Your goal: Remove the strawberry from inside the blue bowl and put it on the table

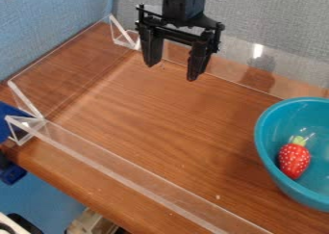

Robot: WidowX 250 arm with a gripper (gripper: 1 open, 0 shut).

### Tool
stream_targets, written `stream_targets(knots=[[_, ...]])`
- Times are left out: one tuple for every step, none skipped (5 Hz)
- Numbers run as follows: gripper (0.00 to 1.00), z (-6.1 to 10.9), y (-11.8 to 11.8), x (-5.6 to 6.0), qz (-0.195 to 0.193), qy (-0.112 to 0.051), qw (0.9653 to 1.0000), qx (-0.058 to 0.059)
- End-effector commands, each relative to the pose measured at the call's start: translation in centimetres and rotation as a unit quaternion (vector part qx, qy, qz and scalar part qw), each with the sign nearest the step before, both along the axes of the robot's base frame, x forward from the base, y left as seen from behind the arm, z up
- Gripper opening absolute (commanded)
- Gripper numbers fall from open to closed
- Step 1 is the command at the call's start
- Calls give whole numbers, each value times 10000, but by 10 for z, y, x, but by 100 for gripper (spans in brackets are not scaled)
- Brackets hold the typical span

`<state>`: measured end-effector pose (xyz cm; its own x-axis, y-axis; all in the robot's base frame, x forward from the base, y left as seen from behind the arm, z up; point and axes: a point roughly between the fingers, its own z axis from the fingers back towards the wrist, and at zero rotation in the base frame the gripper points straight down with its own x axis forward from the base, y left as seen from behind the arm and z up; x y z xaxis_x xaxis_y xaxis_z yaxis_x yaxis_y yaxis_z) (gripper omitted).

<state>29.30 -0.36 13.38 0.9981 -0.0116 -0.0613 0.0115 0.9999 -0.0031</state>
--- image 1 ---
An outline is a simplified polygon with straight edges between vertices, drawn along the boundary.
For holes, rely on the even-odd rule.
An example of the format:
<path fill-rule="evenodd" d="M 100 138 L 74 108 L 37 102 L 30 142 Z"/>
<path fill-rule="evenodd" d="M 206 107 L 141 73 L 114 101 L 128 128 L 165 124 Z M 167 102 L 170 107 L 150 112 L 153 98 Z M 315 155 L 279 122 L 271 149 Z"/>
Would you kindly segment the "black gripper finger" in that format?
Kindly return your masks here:
<path fill-rule="evenodd" d="M 205 71 L 209 56 L 211 53 L 211 39 L 213 33 L 210 31 L 203 30 L 201 32 L 201 36 L 193 42 L 187 59 L 186 79 L 189 81 L 195 81 L 198 79 L 198 76 Z"/>
<path fill-rule="evenodd" d="M 163 52 L 163 37 L 153 27 L 141 26 L 139 28 L 141 51 L 145 65 L 155 65 Z"/>

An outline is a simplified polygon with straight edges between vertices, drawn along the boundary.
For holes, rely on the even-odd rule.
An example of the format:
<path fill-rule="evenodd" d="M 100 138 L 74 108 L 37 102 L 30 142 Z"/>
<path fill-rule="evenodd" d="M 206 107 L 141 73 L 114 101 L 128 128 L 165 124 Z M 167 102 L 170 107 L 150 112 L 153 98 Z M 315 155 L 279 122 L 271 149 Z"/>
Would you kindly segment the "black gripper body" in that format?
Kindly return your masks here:
<path fill-rule="evenodd" d="M 163 40 L 191 46 L 203 30 L 213 33 L 211 52 L 218 51 L 219 37 L 225 25 L 203 14 L 205 0 L 162 0 L 157 7 L 138 4 L 135 29 L 139 36 L 141 26 L 158 30 Z"/>

